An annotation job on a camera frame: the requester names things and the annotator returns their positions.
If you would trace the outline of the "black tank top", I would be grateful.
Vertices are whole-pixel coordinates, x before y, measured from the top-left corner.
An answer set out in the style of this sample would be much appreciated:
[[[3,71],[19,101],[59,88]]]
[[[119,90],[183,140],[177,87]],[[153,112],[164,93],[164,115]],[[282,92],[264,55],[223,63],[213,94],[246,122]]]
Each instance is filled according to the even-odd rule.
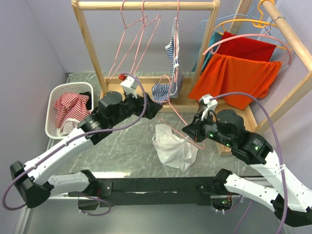
[[[84,92],[84,93],[79,93],[79,95],[81,97],[83,97],[86,101],[85,101],[85,107],[88,111],[92,110],[92,104],[93,104],[93,100],[92,100],[92,95],[90,92]]]

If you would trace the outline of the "red white striped tank top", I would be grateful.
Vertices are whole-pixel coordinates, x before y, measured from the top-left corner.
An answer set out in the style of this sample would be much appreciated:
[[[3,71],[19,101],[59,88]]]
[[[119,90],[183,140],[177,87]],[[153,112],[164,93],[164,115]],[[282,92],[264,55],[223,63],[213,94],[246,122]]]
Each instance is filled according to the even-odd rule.
[[[85,107],[85,101],[77,93],[64,93],[61,95],[53,105],[57,110],[55,126],[62,128],[68,119],[75,119],[80,122],[87,117],[90,112]]]

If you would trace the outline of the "pink wire hanger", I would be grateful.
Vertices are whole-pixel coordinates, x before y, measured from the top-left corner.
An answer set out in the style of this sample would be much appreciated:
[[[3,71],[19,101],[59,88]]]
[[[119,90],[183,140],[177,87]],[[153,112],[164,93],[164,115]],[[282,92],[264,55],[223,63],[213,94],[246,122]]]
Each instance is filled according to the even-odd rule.
[[[120,15],[121,15],[121,19],[122,19],[122,23],[123,23],[123,26],[124,26],[124,30],[123,30],[123,33],[122,33],[122,36],[120,38],[120,42],[119,42],[119,45],[118,45],[118,48],[117,48],[117,51],[116,51],[116,55],[115,55],[115,58],[114,58],[114,62],[113,62],[113,65],[109,71],[109,74],[107,76],[107,79],[108,80],[111,80],[113,78],[113,76],[115,75],[115,73],[117,72],[118,68],[113,72],[113,69],[115,68],[116,66],[116,63],[117,63],[117,58],[119,56],[119,53],[120,53],[120,50],[121,50],[121,47],[122,47],[122,44],[123,44],[123,41],[124,41],[124,37],[125,37],[125,34],[126,34],[126,31],[128,28],[132,27],[133,25],[135,25],[136,23],[138,22],[142,22],[143,23],[143,26],[141,27],[141,29],[139,30],[138,34],[137,34],[137,37],[139,35],[139,33],[141,32],[141,30],[143,30],[143,27],[144,27],[144,23],[146,21],[145,19],[145,15],[143,15],[141,18],[135,20],[134,22],[130,23],[130,24],[126,24],[125,22],[125,19],[124,19],[124,15],[123,15],[123,7],[125,5],[127,1],[124,0],[121,4],[121,7],[120,7]]]

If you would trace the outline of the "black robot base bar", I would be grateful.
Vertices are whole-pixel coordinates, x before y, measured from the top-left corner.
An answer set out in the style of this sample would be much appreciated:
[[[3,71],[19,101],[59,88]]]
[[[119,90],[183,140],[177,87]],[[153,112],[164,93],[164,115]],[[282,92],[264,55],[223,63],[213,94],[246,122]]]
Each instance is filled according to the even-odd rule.
[[[86,193],[112,206],[196,204],[209,206],[214,195],[229,192],[213,177],[99,178]]]

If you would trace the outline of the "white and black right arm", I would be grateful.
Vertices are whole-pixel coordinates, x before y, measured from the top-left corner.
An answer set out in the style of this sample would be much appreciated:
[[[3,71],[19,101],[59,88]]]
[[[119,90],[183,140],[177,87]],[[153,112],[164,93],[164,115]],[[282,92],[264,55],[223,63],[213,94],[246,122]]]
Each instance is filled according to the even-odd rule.
[[[279,162],[276,151],[261,135],[247,131],[244,119],[234,110],[197,113],[182,131],[195,142],[213,140],[231,149],[236,158],[258,171],[270,184],[265,187],[221,169],[213,178],[218,194],[227,191],[248,197],[269,208],[283,223],[302,227],[312,223],[312,191]]]

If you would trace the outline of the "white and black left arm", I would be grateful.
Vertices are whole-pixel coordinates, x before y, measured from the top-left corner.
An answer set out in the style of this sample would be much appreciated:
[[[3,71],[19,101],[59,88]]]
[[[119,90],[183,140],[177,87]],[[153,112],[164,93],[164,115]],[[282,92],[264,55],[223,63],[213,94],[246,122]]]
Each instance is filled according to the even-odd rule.
[[[105,139],[122,121],[136,115],[153,119],[162,105],[151,100],[147,93],[133,96],[111,91],[98,102],[95,108],[62,141],[42,155],[26,162],[16,161],[10,166],[16,189],[28,208],[35,208],[49,197],[63,193],[97,193],[98,180],[89,170],[75,174],[55,175],[66,161]]]

